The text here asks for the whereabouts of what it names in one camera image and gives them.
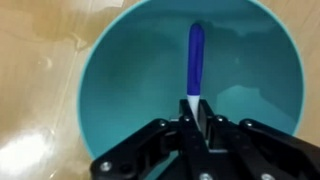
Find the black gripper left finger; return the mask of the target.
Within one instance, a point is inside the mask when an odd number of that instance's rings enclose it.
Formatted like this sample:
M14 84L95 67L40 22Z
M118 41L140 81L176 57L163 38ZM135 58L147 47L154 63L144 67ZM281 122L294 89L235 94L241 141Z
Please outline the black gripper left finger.
M90 165L92 180L142 180L169 158L178 156L168 168L177 179L199 180L212 173L210 153L186 99L179 102L177 121L154 119L95 159Z

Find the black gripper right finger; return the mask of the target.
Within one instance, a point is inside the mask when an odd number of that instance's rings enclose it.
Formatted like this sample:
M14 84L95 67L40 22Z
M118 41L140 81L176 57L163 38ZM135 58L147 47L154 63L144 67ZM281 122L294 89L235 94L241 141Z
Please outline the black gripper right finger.
M244 180L320 180L320 148L257 120L238 124L200 101L209 150L230 157Z

